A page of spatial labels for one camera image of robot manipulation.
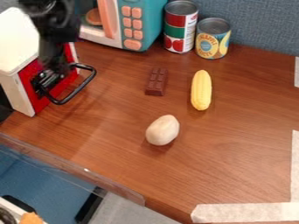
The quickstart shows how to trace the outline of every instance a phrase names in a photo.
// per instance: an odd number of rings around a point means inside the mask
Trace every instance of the microwave buttons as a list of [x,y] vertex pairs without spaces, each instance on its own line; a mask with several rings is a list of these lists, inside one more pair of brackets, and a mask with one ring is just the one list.
[[131,7],[129,7],[129,6],[122,6],[122,15],[124,17],[130,17],[131,16]]
[[142,43],[134,39],[126,39],[124,45],[131,50],[139,51],[142,48]]
[[125,17],[123,20],[123,25],[126,27],[131,27],[132,26],[132,19],[130,19],[129,17]]
[[124,29],[124,34],[127,38],[132,38],[133,37],[133,31],[131,29]]
[[140,19],[134,19],[133,27],[137,30],[141,30],[143,28],[143,21],[141,21]]
[[134,38],[135,39],[143,39],[143,32],[142,31],[134,31]]
[[143,10],[141,8],[133,8],[132,17],[133,18],[141,18],[143,15]]

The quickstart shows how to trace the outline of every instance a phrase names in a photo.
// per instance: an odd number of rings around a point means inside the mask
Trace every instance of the masking tape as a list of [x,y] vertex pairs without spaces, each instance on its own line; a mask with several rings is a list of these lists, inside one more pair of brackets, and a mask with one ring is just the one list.
[[299,221],[299,203],[197,205],[193,223]]
[[299,202],[299,132],[293,130],[291,202]]
[[299,88],[299,57],[296,57],[295,63],[295,87]]
[[193,223],[299,221],[299,132],[295,130],[291,155],[291,202],[197,205],[191,213]]

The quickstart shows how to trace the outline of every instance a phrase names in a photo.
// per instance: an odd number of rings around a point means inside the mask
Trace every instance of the chocolate bar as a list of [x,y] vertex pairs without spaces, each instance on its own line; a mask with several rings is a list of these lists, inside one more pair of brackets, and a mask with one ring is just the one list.
[[166,68],[155,67],[149,77],[149,84],[145,88],[147,95],[164,95],[168,71]]

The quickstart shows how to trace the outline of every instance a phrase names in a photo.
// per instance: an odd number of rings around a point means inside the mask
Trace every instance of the yellow can label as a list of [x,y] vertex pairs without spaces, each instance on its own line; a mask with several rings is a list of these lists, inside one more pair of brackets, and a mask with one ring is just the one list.
[[196,51],[199,56],[212,59],[218,50],[219,42],[216,38],[206,33],[199,33],[196,39]]
[[229,45],[229,38],[231,37],[231,33],[232,33],[231,31],[228,32],[226,34],[226,36],[221,40],[219,51],[222,55],[226,55],[226,53],[227,53],[228,45]]

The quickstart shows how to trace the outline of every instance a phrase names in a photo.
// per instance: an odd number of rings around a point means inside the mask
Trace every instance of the toy microwave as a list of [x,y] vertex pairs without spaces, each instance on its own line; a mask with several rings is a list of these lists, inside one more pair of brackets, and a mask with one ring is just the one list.
[[162,31],[167,0],[76,0],[80,37],[122,49],[146,51]]

